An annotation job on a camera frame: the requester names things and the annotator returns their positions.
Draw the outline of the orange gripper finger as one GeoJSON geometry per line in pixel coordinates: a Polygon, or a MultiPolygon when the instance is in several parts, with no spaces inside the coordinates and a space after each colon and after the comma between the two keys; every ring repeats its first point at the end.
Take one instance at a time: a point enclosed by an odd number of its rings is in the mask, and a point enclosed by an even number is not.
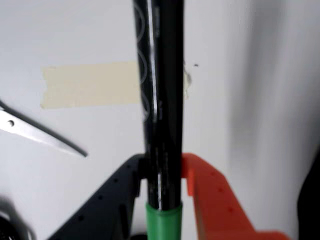
{"type": "Polygon", "coordinates": [[[256,230],[225,176],[193,153],[182,155],[181,176],[192,197],[199,240],[287,240],[279,231],[256,230]]]}

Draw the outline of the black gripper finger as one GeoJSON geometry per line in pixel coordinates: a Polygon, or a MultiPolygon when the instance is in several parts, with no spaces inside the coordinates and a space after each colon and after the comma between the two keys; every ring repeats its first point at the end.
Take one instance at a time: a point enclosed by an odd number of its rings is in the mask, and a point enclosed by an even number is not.
{"type": "Polygon", "coordinates": [[[135,199],[146,177],[145,156],[136,154],[66,221],[52,240],[145,240],[147,233],[131,234],[135,199]]]}

